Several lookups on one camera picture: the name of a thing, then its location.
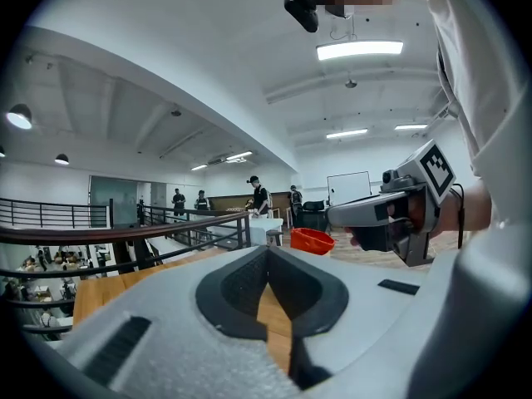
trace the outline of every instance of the black cable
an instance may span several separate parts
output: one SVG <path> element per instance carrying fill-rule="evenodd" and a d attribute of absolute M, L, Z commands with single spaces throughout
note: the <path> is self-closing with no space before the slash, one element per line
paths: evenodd
<path fill-rule="evenodd" d="M 451 193 L 458 199 L 460 199 L 460 209 L 458 210 L 458 249 L 462 248 L 462 243 L 464 241 L 464 223 L 466 220 L 466 212 L 464 210 L 464 188 L 459 183 L 453 184 L 453 186 L 458 186 L 461 189 L 461 195 L 458 194 L 455 190 L 451 189 Z"/>

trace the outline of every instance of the handheld controller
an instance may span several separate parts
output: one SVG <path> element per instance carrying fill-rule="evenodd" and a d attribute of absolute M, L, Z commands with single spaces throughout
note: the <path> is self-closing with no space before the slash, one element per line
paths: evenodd
<path fill-rule="evenodd" d="M 431 262 L 429 233 L 456 176 L 441 149 L 430 140 L 394 170 L 382 174 L 381 193 L 334 205 L 326 212 L 332 226 L 350 228 L 364 250 L 394 251 L 408 266 Z M 409 217 L 409 198 L 424 204 L 421 222 Z M 393 204 L 393 217 L 388 207 Z"/>

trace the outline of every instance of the whiteboard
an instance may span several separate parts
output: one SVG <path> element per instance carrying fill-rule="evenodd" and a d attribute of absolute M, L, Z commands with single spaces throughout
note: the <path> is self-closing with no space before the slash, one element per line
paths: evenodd
<path fill-rule="evenodd" d="M 369 172 L 327 177 L 331 205 L 349 203 L 371 196 Z"/>

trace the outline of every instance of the man in black shirt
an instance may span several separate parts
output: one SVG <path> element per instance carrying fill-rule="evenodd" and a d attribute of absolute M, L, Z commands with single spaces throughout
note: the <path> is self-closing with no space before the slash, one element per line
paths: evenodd
<path fill-rule="evenodd" d="M 268 191 L 260 184 L 259 178 L 257 176 L 251 176 L 248 180 L 255 191 L 253 192 L 254 197 L 254 217 L 266 219 L 268 217 Z"/>
<path fill-rule="evenodd" d="M 288 194 L 290 199 L 290 209 L 292 210 L 292 222 L 293 227 L 297 228 L 299 226 L 298 214 L 303 209 L 303 196 L 299 192 L 295 185 L 290 186 L 290 193 Z"/>
<path fill-rule="evenodd" d="M 195 209 L 210 209 L 209 200 L 205 198 L 205 191 L 201 190 L 194 204 Z"/>
<path fill-rule="evenodd" d="M 185 208 L 185 201 L 186 198 L 183 194 L 180 194 L 180 190 L 178 188 L 175 189 L 175 195 L 174 198 L 172 198 L 172 203 L 174 204 L 174 216 L 182 216 L 185 214 L 184 211 L 176 211 L 179 209 Z"/>

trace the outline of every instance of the wooden table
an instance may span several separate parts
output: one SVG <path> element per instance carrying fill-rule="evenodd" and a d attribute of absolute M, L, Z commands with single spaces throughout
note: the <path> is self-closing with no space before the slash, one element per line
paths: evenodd
<path fill-rule="evenodd" d="M 208 249 L 194 256 L 169 264 L 155 266 L 154 268 L 114 277 L 81 281 L 77 287 L 76 301 L 74 304 L 74 327 L 83 319 L 89 317 L 99 307 L 104 306 L 129 287 L 132 287 L 153 273 L 201 259 L 213 258 L 223 252 L 220 249 Z M 292 324 L 275 298 L 269 285 L 266 286 L 260 300 L 257 319 L 259 322 L 268 326 L 268 349 L 274 361 L 285 372 L 288 372 L 290 349 L 292 347 Z"/>

